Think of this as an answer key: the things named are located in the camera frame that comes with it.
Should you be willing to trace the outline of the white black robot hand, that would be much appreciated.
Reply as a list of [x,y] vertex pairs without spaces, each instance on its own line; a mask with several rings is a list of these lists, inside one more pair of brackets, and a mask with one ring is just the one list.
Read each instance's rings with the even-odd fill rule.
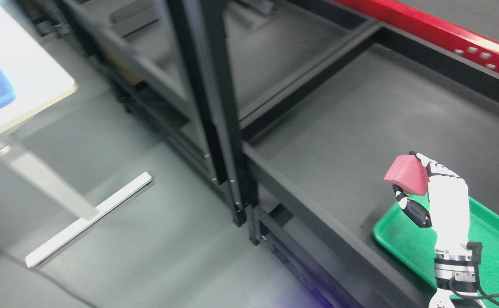
[[426,212],[422,204],[410,198],[399,185],[393,184],[395,199],[402,212],[420,228],[432,228],[436,233],[435,253],[468,258],[470,203],[468,186],[459,174],[422,153],[410,151],[426,169],[429,178]]

